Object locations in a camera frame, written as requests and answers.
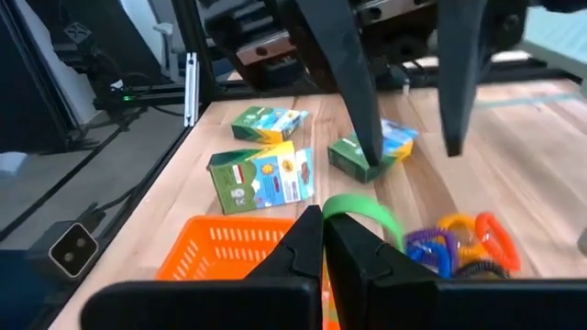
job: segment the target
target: orange basket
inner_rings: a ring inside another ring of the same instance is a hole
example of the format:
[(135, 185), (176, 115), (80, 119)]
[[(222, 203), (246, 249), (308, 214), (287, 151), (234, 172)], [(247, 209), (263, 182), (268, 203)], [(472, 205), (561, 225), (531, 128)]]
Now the orange basket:
[[(241, 280), (273, 252), (293, 224), (292, 219), (194, 216), (183, 227), (155, 279)], [(329, 287), (325, 277), (322, 298), (328, 313), (323, 312), (324, 328), (336, 330), (338, 322), (329, 322), (333, 311), (336, 315)]]

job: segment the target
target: yellow ring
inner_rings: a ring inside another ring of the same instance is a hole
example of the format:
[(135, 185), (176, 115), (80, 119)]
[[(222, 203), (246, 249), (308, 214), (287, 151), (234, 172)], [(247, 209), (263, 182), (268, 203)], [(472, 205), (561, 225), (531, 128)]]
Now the yellow ring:
[[(475, 219), (467, 214), (447, 215), (438, 221), (437, 226), (445, 230), (450, 230), (450, 228), (454, 225), (465, 226), (471, 235), (475, 237)], [(482, 259), (485, 255), (485, 247), (483, 247), (481, 242), (477, 239), (472, 247), (459, 244), (459, 259), (461, 264), (477, 259)]]

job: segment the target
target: plastic ring toy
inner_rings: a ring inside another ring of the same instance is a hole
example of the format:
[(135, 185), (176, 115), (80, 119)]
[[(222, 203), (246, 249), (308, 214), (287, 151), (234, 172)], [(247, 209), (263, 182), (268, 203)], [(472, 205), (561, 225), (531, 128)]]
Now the plastic ring toy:
[[(467, 214), (451, 214), (443, 217), (438, 222), (438, 227), (450, 231), (452, 226), (462, 225), (475, 236), (475, 219)], [(470, 247), (464, 244), (457, 243), (459, 250), (459, 258), (461, 263), (467, 263), (471, 260), (482, 259), (486, 252), (480, 240), (475, 239), (475, 244)]]
[(455, 279), (469, 279), (484, 272), (492, 273), (500, 279), (509, 279), (510, 274), (502, 266), (490, 260), (476, 260), (455, 270), (452, 275)]
[(440, 228), (430, 228), (430, 229), (422, 229), (412, 232), (404, 236), (404, 244), (413, 245), (415, 242), (424, 243), (430, 240), (433, 240), (436, 237), (444, 238), (446, 242), (447, 251), (449, 252), (450, 257), (450, 269), (455, 270), (459, 265), (459, 256), (457, 252), (457, 238), (445, 229)]
[(395, 220), (392, 212), (386, 206), (379, 204), (377, 200), (352, 193), (343, 193), (328, 198), (322, 207), (322, 215), (325, 220), (332, 215), (343, 213), (364, 215), (377, 221), (393, 235), (397, 249), (402, 253), (405, 252), (402, 240), (404, 230)]
[(421, 262), (425, 255), (434, 254), (437, 262), (433, 266), (437, 268), (438, 276), (443, 279), (450, 277), (450, 256), (444, 244), (426, 242), (420, 245), (416, 243), (407, 248), (406, 254), (415, 262)]
[(482, 242), (487, 253), (506, 270), (520, 270), (520, 258), (514, 242), (495, 215), (483, 212), (475, 220), (475, 235)]

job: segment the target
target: wooden table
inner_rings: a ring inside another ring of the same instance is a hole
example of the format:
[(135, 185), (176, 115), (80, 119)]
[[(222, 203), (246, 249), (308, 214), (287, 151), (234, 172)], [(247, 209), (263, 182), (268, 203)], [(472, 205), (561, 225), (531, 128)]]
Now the wooden table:
[[(478, 99), (560, 94), (571, 82), (485, 86)], [(304, 109), (311, 116), (293, 135), (297, 148), (315, 154), (316, 195), (303, 203), (253, 212), (297, 217), (309, 204), (337, 193), (376, 196), (406, 230), (432, 226), (454, 212), (496, 213), (513, 235), (523, 260), (519, 277), (585, 277), (587, 258), (575, 246), (587, 226), (587, 104), (506, 106), (478, 110), (462, 157), (449, 159), (442, 142), (435, 90), (381, 96), (382, 115), (420, 132), (413, 155), (375, 182), (360, 184), (329, 166), (327, 146), (351, 125), (337, 95), (286, 97), (211, 104), (161, 176), (73, 295), (51, 329), (78, 328), (84, 302), (106, 285), (152, 279), (185, 221), (221, 214), (210, 175), (213, 153), (255, 147), (232, 137), (229, 124), (250, 105)], [(363, 219), (382, 236), (382, 229)]]

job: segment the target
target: purple ring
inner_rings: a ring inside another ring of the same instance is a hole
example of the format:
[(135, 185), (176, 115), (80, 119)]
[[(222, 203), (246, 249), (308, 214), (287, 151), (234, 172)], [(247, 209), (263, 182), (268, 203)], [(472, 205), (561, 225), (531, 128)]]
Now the purple ring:
[(452, 267), (452, 270), (455, 270), (459, 266), (457, 238), (455, 238), (454, 234), (452, 234), (448, 230), (440, 228), (416, 230), (415, 232), (406, 234), (404, 236), (404, 243), (407, 247), (408, 245), (412, 245), (415, 242), (426, 242), (436, 237), (444, 238), (444, 242), (447, 246), (447, 251), (450, 255), (450, 266)]

